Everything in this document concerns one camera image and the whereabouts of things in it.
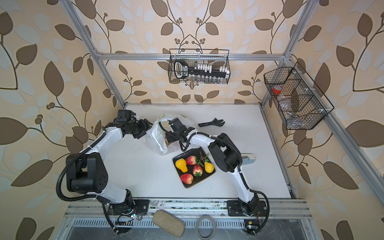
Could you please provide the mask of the white plastic bag lemon print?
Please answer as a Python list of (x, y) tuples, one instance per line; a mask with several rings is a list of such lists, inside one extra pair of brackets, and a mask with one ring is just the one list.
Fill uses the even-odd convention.
[(172, 152), (180, 150), (178, 140), (170, 142), (171, 136), (167, 137), (166, 132), (161, 129), (159, 123), (168, 132), (173, 132), (170, 127), (169, 121), (178, 118), (183, 125), (187, 128), (196, 128), (196, 125), (186, 116), (179, 114), (162, 114), (152, 125), (152, 127), (146, 132), (145, 143), (156, 154), (166, 155)]

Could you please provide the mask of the yellow fake pear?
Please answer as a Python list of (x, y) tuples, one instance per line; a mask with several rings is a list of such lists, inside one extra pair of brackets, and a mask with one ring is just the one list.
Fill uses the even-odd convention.
[(182, 173), (188, 172), (187, 162), (185, 159), (179, 159), (175, 162), (175, 166), (177, 169), (179, 169)]

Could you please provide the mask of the green leafy sprig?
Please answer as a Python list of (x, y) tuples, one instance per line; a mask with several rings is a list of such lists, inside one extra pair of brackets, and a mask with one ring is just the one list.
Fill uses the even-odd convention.
[(208, 156), (203, 156), (203, 154), (200, 152), (200, 157), (198, 158), (197, 164), (201, 165), (203, 168), (205, 167), (205, 163), (209, 163), (210, 160)]

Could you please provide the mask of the small yellow fake lemon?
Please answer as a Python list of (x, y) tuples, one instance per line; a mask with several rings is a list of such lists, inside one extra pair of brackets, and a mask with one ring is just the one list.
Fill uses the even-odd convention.
[(212, 173), (215, 170), (214, 165), (210, 162), (205, 162), (204, 166), (205, 166), (205, 171), (208, 174)]

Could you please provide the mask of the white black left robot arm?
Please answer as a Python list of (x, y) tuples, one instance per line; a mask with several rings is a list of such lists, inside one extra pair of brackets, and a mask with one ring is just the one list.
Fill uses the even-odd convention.
[(147, 119), (138, 119), (130, 110), (119, 110), (113, 122), (103, 128), (103, 133), (86, 149), (70, 154), (66, 166), (58, 177), (56, 193), (65, 202), (93, 198), (103, 208), (112, 206), (119, 215), (136, 215), (139, 206), (132, 193), (111, 181), (104, 164), (104, 158), (125, 135), (140, 139), (152, 127)]

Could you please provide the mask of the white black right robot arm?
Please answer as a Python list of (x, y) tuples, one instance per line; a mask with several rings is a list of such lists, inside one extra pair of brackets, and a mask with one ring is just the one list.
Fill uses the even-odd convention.
[(238, 199), (228, 201), (230, 216), (269, 217), (270, 203), (267, 196), (252, 190), (243, 175), (243, 158), (240, 151), (226, 134), (211, 136), (186, 128), (177, 118), (168, 121), (172, 131), (165, 131), (167, 140), (178, 142), (182, 154), (173, 161), (182, 175), (184, 185), (192, 186), (206, 179), (218, 167), (231, 176)]

